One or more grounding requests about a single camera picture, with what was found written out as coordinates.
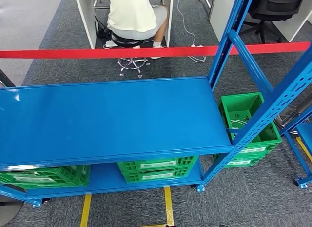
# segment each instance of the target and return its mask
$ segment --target power strip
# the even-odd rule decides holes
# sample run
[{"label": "power strip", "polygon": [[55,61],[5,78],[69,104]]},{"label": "power strip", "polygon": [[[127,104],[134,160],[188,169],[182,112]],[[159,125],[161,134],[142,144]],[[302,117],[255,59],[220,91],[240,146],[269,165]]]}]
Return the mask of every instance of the power strip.
[{"label": "power strip", "polygon": [[107,41],[106,48],[116,47],[118,45],[115,44],[112,40]]}]

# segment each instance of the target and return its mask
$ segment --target white t-shirt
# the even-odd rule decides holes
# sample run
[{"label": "white t-shirt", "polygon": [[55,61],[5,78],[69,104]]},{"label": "white t-shirt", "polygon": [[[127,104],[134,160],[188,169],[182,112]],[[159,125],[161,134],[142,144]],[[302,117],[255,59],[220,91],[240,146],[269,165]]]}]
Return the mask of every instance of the white t-shirt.
[{"label": "white t-shirt", "polygon": [[108,23],[120,30],[145,32],[157,26],[148,0],[110,0]]}]

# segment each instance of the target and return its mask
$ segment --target white sock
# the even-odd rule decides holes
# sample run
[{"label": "white sock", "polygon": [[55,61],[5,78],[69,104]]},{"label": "white sock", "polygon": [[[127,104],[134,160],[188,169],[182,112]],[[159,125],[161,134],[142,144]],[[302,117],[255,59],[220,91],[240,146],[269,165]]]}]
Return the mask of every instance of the white sock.
[{"label": "white sock", "polygon": [[161,42],[153,42],[153,48],[161,48]]}]

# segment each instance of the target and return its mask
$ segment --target metal rack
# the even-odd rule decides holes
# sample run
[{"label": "metal rack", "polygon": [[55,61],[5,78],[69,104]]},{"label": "metal rack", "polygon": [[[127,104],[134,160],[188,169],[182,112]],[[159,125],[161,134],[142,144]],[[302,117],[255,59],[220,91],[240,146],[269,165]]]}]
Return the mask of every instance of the metal rack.
[{"label": "metal rack", "polygon": [[[0,90],[0,117],[5,122],[1,128],[0,171],[92,164],[87,187],[22,192],[0,186],[0,194],[38,207],[43,198],[86,193],[183,185],[204,191],[234,156],[312,82],[310,46],[273,89],[238,35],[251,1],[235,0],[205,77]],[[241,130],[225,129],[213,93],[233,44],[265,99]],[[237,135],[231,142],[227,131]],[[137,184],[127,184],[116,164],[217,153],[222,154],[206,173],[197,161],[186,178]]]},{"label": "metal rack", "polygon": [[300,188],[307,188],[307,184],[312,182],[312,172],[309,169],[304,159],[301,156],[300,151],[292,141],[290,132],[296,129],[300,136],[304,146],[307,149],[307,154],[312,155],[312,123],[304,123],[304,120],[312,115],[312,105],[310,105],[300,115],[295,117],[292,121],[287,124],[283,130],[280,132],[281,136],[285,136],[292,151],[297,156],[299,163],[302,166],[304,171],[307,174],[306,178],[295,178],[295,182]]}]

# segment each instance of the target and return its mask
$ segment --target white desk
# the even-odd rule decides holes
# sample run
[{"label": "white desk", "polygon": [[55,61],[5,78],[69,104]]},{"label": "white desk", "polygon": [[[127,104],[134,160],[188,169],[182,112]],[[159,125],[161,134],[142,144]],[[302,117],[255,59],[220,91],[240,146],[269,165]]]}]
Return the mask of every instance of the white desk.
[{"label": "white desk", "polygon": [[[94,0],[76,0],[77,5],[79,8],[79,12],[81,15],[82,21],[84,22],[84,28],[87,32],[87,38],[92,49],[95,48],[95,42],[96,41],[96,27],[94,25]],[[173,0],[162,0],[164,5],[166,5],[169,9],[169,24],[165,32],[165,40],[167,47],[170,46],[170,42],[170,30],[172,21],[172,9]]]},{"label": "white desk", "polygon": [[[210,24],[213,26],[219,41],[223,31],[235,0],[214,0],[210,12]],[[312,0],[304,0],[298,14],[286,21],[274,21],[273,23],[289,42],[294,37],[312,15]]]}]

